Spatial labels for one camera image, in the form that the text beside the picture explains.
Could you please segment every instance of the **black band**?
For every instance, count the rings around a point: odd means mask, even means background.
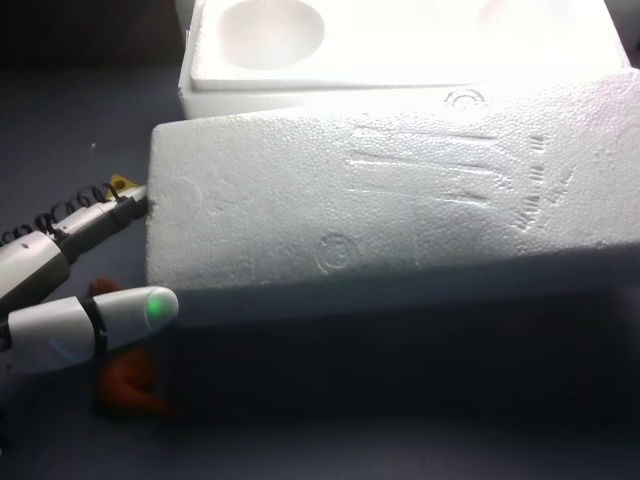
[[[92,297],[80,300],[80,305],[87,312],[91,325],[93,325],[93,335],[95,340],[95,356],[97,359],[102,358],[107,353],[109,347],[109,339],[107,337],[107,328],[104,325],[102,316],[98,311],[98,306]]]

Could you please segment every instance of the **yellow triangular label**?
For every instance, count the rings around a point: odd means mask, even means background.
[[[113,188],[115,188],[118,193],[124,192],[125,190],[129,190],[130,188],[135,188],[140,186],[137,183],[133,183],[128,178],[123,177],[122,175],[118,175],[117,173],[114,173],[113,175],[111,175],[111,182],[109,183],[113,185]],[[111,193],[111,190],[109,190],[107,191],[107,199],[111,197],[113,197],[113,194]]]

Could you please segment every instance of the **green light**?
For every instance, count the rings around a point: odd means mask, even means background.
[[[158,317],[164,314],[164,305],[161,298],[151,298],[147,302],[147,315]]]

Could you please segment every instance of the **white styrofoam lid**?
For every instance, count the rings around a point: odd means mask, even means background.
[[[602,0],[208,0],[196,90],[432,85],[628,64]]]

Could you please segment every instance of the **black coiled wire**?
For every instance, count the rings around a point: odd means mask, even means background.
[[[106,187],[112,194],[115,201],[120,201],[120,196],[118,195],[118,191],[116,188],[110,183],[102,183],[100,184],[102,187]],[[41,213],[34,219],[33,223],[35,225],[35,229],[27,224],[23,223],[22,225],[18,225],[13,230],[7,230],[0,237],[0,247],[6,245],[7,243],[12,242],[13,240],[22,237],[23,235],[28,235],[29,233],[40,230],[42,233],[50,233],[55,236],[62,235],[62,231],[56,230],[54,225],[60,221],[62,221],[65,217],[74,213],[78,208],[85,207],[88,208],[92,205],[92,201],[87,195],[86,192],[90,192],[90,195],[93,196],[93,203],[105,203],[107,202],[107,197],[102,193],[99,186],[92,185],[89,187],[82,188],[78,191],[78,193],[73,196],[70,200],[66,202],[58,202],[48,212]],[[60,218],[58,214],[61,209],[64,208],[65,216]]]

